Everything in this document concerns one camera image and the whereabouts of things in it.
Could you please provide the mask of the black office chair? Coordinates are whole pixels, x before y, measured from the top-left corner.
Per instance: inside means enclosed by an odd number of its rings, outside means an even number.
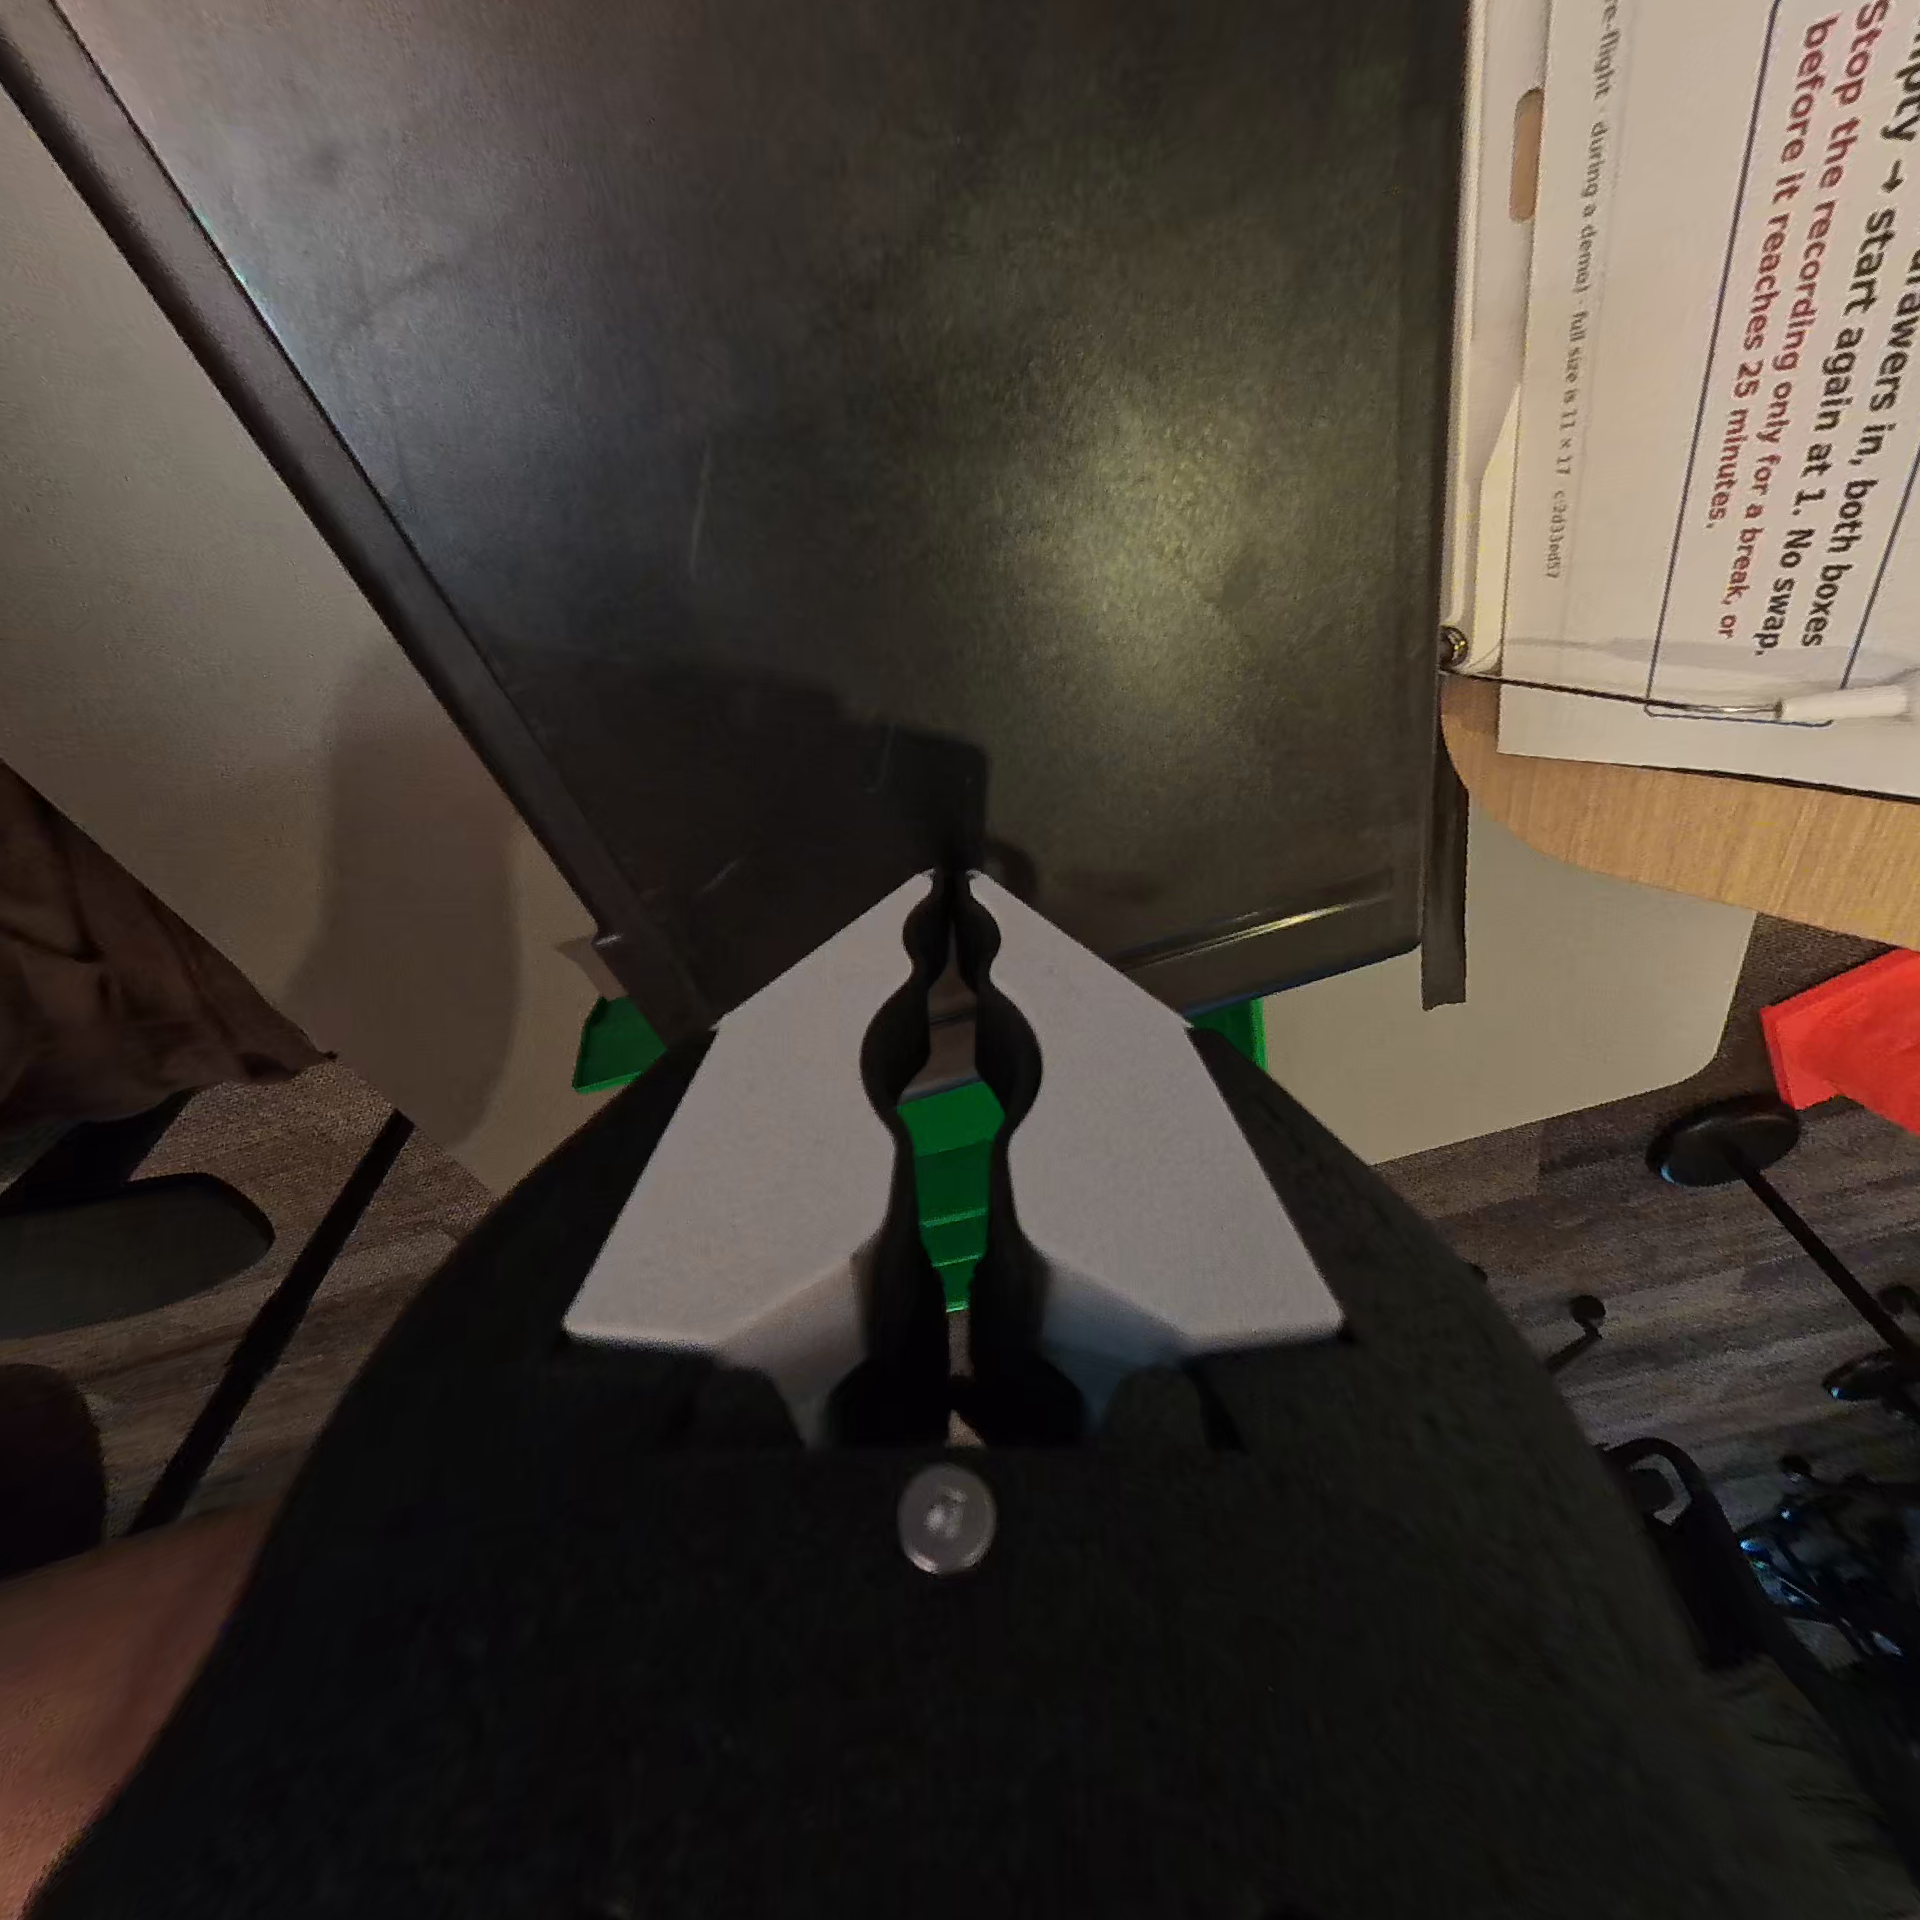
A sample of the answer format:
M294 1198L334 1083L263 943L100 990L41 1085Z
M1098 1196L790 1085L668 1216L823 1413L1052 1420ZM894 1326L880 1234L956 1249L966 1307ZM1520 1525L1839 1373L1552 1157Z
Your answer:
M1607 1301L1590 1293L1565 1300L1576 1335L1546 1355L1548 1373L1585 1360L1604 1338ZM1916 1357L1882 1344L1831 1370L1833 1399L1894 1415L1916 1433ZM1691 1515L1698 1493L1686 1461L1666 1441L1602 1449L1669 1561L1698 1561L1708 1549L1707 1522ZM1703 1615L1700 1632L1737 1638L1735 1613L1748 1588L1792 1624L1836 1632L1858 1668L1899 1694L1916 1698L1916 1478L1889 1480L1854 1469L1826 1476L1800 1453L1781 1456L1783 1493L1765 1515L1732 1525L1746 1573L1731 1595L1716 1572L1679 1575L1685 1598Z

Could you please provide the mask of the black table leg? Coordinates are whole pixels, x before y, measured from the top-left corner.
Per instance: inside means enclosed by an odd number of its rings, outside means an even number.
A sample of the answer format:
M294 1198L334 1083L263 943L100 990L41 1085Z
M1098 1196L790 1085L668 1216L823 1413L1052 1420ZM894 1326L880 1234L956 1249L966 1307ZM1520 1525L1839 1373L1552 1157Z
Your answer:
M324 1282L365 1223L414 1133L417 1124L403 1112L394 1110L385 1118L348 1180L303 1243L301 1253L239 1338L204 1404L135 1510L126 1535L138 1535L185 1517L259 1389L276 1372L296 1331L304 1326Z

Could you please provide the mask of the white cardboard stand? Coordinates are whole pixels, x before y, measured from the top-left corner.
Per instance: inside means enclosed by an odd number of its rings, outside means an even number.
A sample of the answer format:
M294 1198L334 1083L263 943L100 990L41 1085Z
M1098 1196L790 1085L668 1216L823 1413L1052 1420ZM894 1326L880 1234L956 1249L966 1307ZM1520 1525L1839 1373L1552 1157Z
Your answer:
M1504 645L1550 12L1468 6L1438 604L1458 673L1493 673Z

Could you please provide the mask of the green plastic bin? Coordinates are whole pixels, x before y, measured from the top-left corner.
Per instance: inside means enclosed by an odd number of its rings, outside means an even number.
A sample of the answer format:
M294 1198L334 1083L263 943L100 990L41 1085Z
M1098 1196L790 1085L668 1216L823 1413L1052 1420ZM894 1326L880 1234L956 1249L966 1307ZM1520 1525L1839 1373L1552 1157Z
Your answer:
M572 1090L623 1092L661 1063L666 1042L632 997L599 997L580 1032ZM988 1246L992 1147L1004 1112L977 1073L912 1092L899 1107L915 1143L921 1235L938 1271L949 1313L971 1305Z

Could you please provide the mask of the wooden board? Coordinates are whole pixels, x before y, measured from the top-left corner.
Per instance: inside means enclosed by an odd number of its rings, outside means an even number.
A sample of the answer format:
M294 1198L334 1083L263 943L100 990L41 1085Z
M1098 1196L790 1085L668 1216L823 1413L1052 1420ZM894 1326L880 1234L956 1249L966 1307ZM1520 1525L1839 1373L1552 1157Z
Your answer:
M1443 728L1470 798L1576 868L1918 948L1912 799L1500 752L1500 687L1448 675Z

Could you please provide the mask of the black drawer cabinet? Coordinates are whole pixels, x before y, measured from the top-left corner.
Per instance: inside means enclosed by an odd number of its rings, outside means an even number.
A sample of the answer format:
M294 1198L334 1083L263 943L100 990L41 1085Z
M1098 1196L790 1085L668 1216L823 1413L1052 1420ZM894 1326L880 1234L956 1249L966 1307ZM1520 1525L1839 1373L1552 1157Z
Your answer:
M5 3L5 85L672 1040L964 854L1415 952L1470 3Z

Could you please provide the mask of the black tape strip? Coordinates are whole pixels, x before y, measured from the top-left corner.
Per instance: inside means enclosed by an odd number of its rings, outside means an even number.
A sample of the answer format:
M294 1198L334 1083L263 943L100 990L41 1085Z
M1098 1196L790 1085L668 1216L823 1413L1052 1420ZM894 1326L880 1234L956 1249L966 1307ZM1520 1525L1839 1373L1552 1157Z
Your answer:
M1422 868L1421 1004L1433 1011L1468 997L1468 879L1472 803L1453 755L1441 745Z

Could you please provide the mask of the orange traffic cone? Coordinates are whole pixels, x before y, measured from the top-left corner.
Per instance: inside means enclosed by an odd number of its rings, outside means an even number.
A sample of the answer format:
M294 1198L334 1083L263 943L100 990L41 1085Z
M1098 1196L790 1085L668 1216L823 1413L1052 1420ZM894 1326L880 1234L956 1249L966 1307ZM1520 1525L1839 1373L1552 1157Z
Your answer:
M1795 1112L1844 1098L1918 1133L1918 952L1894 948L1758 1011Z

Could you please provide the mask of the dark rounded seat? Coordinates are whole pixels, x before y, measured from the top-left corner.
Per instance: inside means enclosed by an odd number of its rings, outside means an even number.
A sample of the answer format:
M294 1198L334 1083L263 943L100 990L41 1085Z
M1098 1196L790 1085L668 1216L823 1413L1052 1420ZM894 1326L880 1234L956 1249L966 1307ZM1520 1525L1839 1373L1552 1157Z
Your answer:
M276 1246L272 1220L204 1172L3 1209L3 1338L124 1322L225 1285Z

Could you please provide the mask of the person's left forearm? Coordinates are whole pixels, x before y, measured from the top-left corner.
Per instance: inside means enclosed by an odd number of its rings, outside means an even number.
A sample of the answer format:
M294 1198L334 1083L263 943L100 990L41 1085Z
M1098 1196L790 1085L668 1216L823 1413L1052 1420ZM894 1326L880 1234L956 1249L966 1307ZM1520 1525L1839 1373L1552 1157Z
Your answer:
M5 1583L3 1913L24 1915L217 1644L276 1506L130 1534Z

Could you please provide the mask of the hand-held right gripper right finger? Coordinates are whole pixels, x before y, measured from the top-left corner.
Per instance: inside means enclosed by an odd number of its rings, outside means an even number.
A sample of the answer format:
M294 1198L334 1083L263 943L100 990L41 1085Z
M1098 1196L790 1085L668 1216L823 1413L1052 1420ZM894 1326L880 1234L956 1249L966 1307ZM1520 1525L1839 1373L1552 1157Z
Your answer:
M1338 1335L1207 1032L987 872L956 884L953 928L1002 1112L956 1389L973 1432L1074 1446L1139 1373Z

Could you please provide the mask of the black stanchion pole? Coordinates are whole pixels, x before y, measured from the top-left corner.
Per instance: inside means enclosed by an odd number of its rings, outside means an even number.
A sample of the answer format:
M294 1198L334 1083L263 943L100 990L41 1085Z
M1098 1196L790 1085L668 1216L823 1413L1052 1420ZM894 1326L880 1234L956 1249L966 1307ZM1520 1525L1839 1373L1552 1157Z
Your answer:
M1742 1188L1875 1331L1884 1353L1914 1377L1916 1338L1771 1178L1771 1170L1799 1151L1802 1139L1800 1110L1776 1094L1740 1094L1671 1118L1646 1143L1645 1164L1669 1188Z

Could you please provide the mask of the printed instruction sheet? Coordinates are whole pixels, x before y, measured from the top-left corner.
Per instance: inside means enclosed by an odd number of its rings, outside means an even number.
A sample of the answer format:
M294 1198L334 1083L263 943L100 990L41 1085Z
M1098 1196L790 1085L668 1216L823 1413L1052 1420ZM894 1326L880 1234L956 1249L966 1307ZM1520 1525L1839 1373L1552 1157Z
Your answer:
M1916 21L1550 6L1503 754L1916 799Z

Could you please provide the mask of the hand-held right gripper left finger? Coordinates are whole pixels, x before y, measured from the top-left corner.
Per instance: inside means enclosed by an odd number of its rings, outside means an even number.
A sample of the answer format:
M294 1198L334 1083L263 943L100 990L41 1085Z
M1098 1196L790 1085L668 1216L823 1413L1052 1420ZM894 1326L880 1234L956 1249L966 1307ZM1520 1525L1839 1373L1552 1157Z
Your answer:
M949 946L949 877L910 875L718 1020L570 1340L757 1372L811 1441L949 1437L947 1290L901 1120Z

